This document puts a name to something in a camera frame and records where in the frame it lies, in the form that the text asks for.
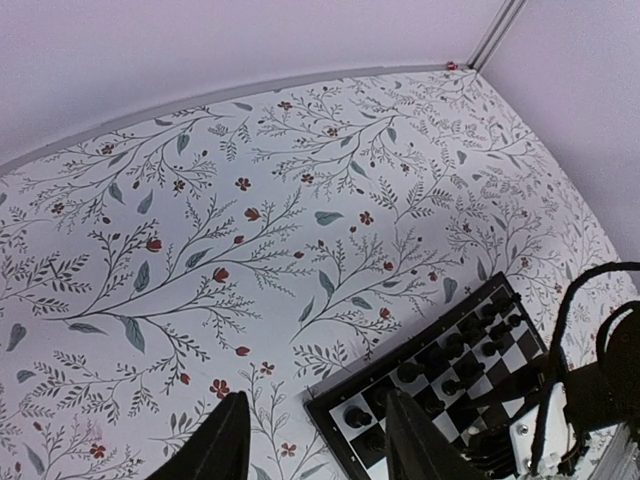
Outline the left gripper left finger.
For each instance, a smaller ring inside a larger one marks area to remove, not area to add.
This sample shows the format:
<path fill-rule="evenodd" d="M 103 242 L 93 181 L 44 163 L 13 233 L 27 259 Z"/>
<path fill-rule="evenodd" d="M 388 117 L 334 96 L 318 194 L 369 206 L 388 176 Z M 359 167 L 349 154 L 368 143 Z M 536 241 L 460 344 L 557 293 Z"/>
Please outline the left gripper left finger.
<path fill-rule="evenodd" d="M 229 393 L 149 480 L 247 479 L 249 457 L 248 398 L 245 392 Z"/>

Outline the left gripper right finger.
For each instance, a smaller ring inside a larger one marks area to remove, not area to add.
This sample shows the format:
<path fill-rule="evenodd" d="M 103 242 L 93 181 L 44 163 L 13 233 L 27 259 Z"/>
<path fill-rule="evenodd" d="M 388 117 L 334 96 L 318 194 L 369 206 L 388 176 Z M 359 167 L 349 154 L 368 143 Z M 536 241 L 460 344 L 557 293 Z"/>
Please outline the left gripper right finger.
<path fill-rule="evenodd" d="M 475 478 L 475 469 L 400 390 L 387 394 L 385 446 L 390 479 Z"/>

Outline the black white chess board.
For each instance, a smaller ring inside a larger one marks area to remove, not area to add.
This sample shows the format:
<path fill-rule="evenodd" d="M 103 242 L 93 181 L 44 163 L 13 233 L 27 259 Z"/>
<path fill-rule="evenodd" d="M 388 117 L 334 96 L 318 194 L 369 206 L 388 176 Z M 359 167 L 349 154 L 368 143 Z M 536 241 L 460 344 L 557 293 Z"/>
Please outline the black white chess board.
<path fill-rule="evenodd" d="M 410 395 L 456 448 L 471 433 L 512 420 L 523 398 L 470 408 L 469 402 L 545 352 L 528 313 L 498 273 L 432 325 L 305 405 L 350 479 L 385 479 L 386 394 Z"/>

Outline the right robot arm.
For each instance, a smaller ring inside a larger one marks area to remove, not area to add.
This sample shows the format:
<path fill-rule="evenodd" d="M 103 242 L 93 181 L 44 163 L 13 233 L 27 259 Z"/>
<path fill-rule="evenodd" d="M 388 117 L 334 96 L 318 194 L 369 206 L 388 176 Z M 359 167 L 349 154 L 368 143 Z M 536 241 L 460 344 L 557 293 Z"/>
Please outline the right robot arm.
<path fill-rule="evenodd" d="M 493 479 L 568 477 L 586 455 L 592 432 L 630 423 L 632 438 L 639 438 L 638 301 L 616 308 L 598 327 L 594 362 L 570 369 L 562 347 L 578 291 L 598 276 L 638 269 L 636 262 L 609 262 L 569 285 L 548 352 L 472 401 L 475 407 L 524 404 L 513 420 L 471 436 L 464 454 L 469 464 Z"/>

